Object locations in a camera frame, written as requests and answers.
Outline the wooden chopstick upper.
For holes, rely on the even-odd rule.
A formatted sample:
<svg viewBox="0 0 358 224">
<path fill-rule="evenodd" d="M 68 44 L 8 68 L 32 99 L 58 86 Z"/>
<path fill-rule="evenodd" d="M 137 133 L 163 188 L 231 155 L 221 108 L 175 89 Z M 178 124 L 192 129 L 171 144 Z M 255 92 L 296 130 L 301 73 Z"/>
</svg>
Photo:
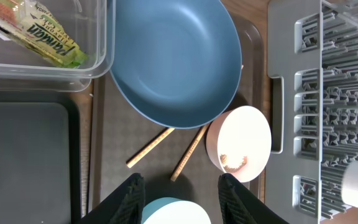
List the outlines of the wooden chopstick upper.
<svg viewBox="0 0 358 224">
<path fill-rule="evenodd" d="M 149 143 L 147 143 L 142 149 L 135 153 L 127 162 L 126 166 L 132 168 L 143 157 L 145 157 L 153 148 L 160 144 L 167 136 L 169 136 L 175 128 L 165 128 L 158 136 L 154 137 Z"/>
</svg>

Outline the large blue bowl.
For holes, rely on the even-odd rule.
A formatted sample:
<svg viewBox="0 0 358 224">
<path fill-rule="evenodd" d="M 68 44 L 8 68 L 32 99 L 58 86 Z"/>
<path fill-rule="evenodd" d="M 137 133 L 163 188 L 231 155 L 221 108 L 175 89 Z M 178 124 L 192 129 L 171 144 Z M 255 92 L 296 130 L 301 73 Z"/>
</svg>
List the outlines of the large blue bowl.
<svg viewBox="0 0 358 224">
<path fill-rule="evenodd" d="M 124 98 L 162 126 L 222 114 L 241 79 L 234 22 L 220 0 L 118 0 L 111 74 Z"/>
</svg>

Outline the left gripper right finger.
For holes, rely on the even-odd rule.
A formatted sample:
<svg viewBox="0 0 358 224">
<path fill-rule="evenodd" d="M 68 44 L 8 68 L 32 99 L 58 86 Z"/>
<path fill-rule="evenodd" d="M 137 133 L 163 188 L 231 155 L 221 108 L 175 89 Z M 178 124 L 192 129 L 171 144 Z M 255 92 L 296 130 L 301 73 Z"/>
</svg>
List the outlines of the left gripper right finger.
<svg viewBox="0 0 358 224">
<path fill-rule="evenodd" d="M 232 174 L 219 176 L 218 194 L 224 224 L 288 224 Z"/>
</svg>

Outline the wooden chopstick lower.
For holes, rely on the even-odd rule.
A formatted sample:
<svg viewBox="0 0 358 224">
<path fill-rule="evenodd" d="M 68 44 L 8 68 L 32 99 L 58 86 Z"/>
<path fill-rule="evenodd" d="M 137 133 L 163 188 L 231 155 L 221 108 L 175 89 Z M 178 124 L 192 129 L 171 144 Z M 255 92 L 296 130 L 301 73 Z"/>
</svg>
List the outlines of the wooden chopstick lower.
<svg viewBox="0 0 358 224">
<path fill-rule="evenodd" d="M 178 176 L 181 174 L 183 168 L 185 167 L 186 163 L 188 162 L 189 158 L 191 157 L 192 153 L 202 140 L 204 134 L 206 133 L 207 129 L 209 127 L 209 124 L 204 125 L 200 130 L 197 132 L 197 135 L 192 140 L 191 144 L 189 145 L 188 149 L 185 151 L 184 155 L 180 159 L 179 163 L 177 164 L 175 170 L 173 171 L 173 174 L 171 175 L 170 180 L 172 182 L 175 182 L 178 178 Z"/>
</svg>

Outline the small light blue bowl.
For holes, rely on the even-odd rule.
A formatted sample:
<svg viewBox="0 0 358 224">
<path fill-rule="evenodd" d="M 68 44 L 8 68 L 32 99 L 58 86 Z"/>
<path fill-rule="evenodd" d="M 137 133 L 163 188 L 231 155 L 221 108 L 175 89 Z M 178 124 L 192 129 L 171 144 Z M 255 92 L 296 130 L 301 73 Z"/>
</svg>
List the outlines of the small light blue bowl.
<svg viewBox="0 0 358 224">
<path fill-rule="evenodd" d="M 197 203 L 173 197 L 163 197 L 148 203 L 142 212 L 141 224 L 211 224 L 203 207 Z"/>
</svg>

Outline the grey dishwasher rack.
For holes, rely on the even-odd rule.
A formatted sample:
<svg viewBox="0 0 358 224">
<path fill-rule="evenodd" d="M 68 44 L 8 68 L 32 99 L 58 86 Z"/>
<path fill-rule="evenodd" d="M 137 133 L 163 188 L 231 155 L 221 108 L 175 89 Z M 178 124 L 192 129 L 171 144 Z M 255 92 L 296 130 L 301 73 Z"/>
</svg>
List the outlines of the grey dishwasher rack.
<svg viewBox="0 0 358 224">
<path fill-rule="evenodd" d="M 268 4 L 272 153 L 265 203 L 288 223 L 344 213 L 347 167 L 358 162 L 358 0 Z"/>
</svg>

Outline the clear plastic bin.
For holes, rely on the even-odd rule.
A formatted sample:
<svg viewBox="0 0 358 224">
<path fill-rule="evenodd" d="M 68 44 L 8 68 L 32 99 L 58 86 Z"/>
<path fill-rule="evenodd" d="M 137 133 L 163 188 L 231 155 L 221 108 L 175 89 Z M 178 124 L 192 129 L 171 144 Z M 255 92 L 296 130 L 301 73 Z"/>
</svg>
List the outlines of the clear plastic bin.
<svg viewBox="0 0 358 224">
<path fill-rule="evenodd" d="M 76 92 L 114 60 L 116 0 L 0 0 L 0 90 Z"/>
</svg>

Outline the pink bowl with rice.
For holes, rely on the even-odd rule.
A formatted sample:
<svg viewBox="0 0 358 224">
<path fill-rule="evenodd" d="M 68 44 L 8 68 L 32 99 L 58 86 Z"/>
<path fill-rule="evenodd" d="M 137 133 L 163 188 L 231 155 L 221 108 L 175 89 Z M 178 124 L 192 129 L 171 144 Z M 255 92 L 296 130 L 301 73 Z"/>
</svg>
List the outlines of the pink bowl with rice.
<svg viewBox="0 0 358 224">
<path fill-rule="evenodd" d="M 250 182 L 265 169 L 271 147 L 269 123 L 253 106 L 223 113 L 210 124 L 206 135 L 211 162 L 239 182 Z"/>
</svg>

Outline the wooden chopstick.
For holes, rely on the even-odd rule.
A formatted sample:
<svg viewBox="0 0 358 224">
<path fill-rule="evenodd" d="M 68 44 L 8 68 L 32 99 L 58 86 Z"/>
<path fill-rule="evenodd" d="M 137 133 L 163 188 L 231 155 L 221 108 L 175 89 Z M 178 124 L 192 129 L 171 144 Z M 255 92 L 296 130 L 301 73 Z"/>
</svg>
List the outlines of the wooden chopstick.
<svg viewBox="0 0 358 224">
<path fill-rule="evenodd" d="M 169 136 L 175 128 L 165 128 L 158 136 L 154 137 L 149 143 L 147 143 L 142 149 L 135 153 L 127 162 L 126 166 L 132 168 L 143 157 L 145 157 L 153 148 L 160 144 L 167 136 Z"/>
<path fill-rule="evenodd" d="M 184 155 L 180 159 L 179 163 L 177 164 L 175 170 L 173 171 L 173 174 L 171 175 L 170 180 L 172 182 L 175 182 L 178 178 L 178 176 L 181 174 L 183 168 L 185 167 L 186 163 L 188 162 L 189 158 L 191 157 L 192 153 L 202 140 L 204 134 L 206 133 L 207 129 L 209 127 L 209 124 L 204 125 L 200 130 L 197 132 L 197 135 L 192 140 L 191 144 L 189 145 L 188 149 L 185 151 Z"/>
</svg>

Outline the brown serving tray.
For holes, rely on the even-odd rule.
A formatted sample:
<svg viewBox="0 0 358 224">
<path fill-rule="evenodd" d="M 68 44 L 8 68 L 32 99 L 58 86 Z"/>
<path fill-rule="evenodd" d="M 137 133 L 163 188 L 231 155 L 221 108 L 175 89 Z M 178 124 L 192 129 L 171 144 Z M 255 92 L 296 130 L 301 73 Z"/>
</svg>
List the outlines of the brown serving tray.
<svg viewBox="0 0 358 224">
<path fill-rule="evenodd" d="M 170 180 L 196 129 L 172 132 L 133 168 L 126 166 L 128 158 L 162 130 L 124 99 L 110 73 L 95 81 L 88 208 L 95 208 L 138 172 L 145 180 L 146 203 L 162 197 L 189 200 L 202 206 L 212 223 L 221 223 L 218 179 L 222 172 L 210 161 L 204 142 L 198 144 L 177 180 Z"/>
</svg>

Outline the yellow green snack wrapper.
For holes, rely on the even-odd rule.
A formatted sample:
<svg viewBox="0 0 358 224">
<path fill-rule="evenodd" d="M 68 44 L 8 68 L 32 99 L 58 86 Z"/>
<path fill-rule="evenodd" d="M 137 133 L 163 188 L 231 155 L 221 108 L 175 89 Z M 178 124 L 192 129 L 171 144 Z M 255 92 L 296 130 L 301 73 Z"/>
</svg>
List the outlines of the yellow green snack wrapper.
<svg viewBox="0 0 358 224">
<path fill-rule="evenodd" d="M 38 1 L 0 0 L 0 34 L 57 67 L 77 68 L 88 56 Z"/>
</svg>

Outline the black plastic tray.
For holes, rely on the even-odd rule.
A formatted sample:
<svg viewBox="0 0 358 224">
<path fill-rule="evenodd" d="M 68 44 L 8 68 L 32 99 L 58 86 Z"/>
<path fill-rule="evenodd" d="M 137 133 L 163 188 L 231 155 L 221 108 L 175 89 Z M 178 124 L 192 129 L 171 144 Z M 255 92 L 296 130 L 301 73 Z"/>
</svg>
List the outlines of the black plastic tray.
<svg viewBox="0 0 358 224">
<path fill-rule="evenodd" d="M 81 218 L 80 114 L 65 94 L 0 91 L 0 223 Z"/>
</svg>

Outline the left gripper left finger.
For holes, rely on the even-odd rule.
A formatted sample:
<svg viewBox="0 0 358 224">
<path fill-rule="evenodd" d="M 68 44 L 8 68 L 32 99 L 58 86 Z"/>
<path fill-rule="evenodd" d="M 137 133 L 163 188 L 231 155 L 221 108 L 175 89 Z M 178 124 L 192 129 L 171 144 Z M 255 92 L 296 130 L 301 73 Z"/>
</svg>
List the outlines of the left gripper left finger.
<svg viewBox="0 0 358 224">
<path fill-rule="evenodd" d="M 79 223 L 141 224 L 144 206 L 145 181 L 140 173 L 134 173 Z"/>
</svg>

